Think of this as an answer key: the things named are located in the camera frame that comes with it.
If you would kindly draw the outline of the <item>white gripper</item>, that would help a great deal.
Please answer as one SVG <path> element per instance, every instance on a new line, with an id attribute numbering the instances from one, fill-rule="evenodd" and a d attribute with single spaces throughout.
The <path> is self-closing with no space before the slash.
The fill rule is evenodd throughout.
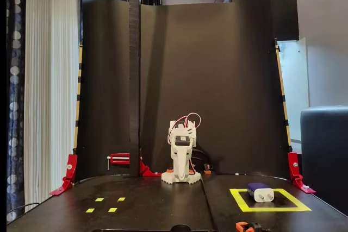
<path id="1" fill-rule="evenodd" d="M 170 138 L 173 173 L 178 182 L 193 175 L 191 166 L 192 149 L 196 146 L 196 137 L 192 135 L 174 135 Z"/>

